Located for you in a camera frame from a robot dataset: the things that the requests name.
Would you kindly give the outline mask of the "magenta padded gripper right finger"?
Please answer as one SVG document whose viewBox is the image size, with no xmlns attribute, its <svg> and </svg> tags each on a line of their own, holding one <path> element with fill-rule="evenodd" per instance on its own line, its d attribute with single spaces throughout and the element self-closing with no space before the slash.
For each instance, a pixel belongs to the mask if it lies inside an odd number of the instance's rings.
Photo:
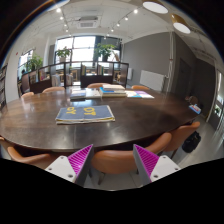
<svg viewBox="0 0 224 224">
<path fill-rule="evenodd" d="M 133 155 L 143 185 L 180 170 L 180 167 L 166 155 L 157 156 L 137 144 L 133 146 Z"/>
</svg>

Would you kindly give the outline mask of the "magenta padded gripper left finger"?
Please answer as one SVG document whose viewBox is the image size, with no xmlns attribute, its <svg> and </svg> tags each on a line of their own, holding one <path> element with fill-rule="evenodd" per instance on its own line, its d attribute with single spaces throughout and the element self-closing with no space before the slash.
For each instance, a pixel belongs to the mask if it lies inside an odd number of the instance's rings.
<svg viewBox="0 0 224 224">
<path fill-rule="evenodd" d="M 46 168 L 46 171 L 83 186 L 93 155 L 93 145 L 86 146 L 69 156 L 59 156 Z"/>
</svg>

